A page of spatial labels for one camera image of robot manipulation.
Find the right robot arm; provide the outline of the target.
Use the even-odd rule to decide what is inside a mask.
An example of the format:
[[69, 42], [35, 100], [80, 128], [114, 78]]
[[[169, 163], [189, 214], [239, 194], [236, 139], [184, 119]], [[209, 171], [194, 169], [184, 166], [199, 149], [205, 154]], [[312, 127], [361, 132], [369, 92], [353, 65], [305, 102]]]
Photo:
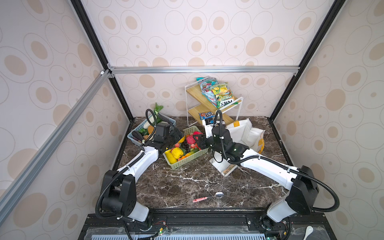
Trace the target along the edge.
[[[336, 192], [316, 179], [309, 167], [296, 168], [265, 157], [243, 143], [234, 142], [230, 131], [223, 126], [215, 126], [211, 131], [207, 130], [205, 134], [194, 135], [193, 138], [199, 148], [209, 148], [214, 153], [220, 154], [223, 162], [256, 171], [288, 190], [287, 195], [269, 205], [262, 217], [265, 223], [279, 223], [294, 214], [334, 212], [340, 206], [340, 199]], [[333, 206], [329, 208], [314, 206], [320, 187], [331, 194], [334, 199]]]

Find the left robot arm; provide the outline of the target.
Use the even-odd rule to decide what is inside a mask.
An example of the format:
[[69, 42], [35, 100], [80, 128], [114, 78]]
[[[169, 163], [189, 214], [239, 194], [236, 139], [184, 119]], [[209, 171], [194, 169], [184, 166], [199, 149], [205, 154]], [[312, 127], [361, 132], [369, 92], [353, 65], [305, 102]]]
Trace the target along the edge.
[[136, 182], [159, 156], [179, 142], [184, 132], [167, 123], [159, 123], [152, 139], [125, 166], [105, 173], [95, 206], [100, 219], [120, 218], [145, 222], [150, 210], [137, 201]]

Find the white grocery bag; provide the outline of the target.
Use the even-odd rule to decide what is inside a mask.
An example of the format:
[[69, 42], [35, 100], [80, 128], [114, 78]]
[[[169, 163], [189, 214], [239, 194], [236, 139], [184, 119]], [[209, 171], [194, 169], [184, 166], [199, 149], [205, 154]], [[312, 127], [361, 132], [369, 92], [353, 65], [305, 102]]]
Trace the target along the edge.
[[[226, 129], [229, 130], [232, 139], [236, 143], [244, 144], [255, 150], [259, 154], [264, 150], [264, 133], [265, 130], [254, 128], [249, 119], [235, 121], [229, 124]], [[210, 163], [224, 176], [227, 177], [237, 167], [228, 162], [219, 159], [219, 153], [213, 153], [213, 158]]]

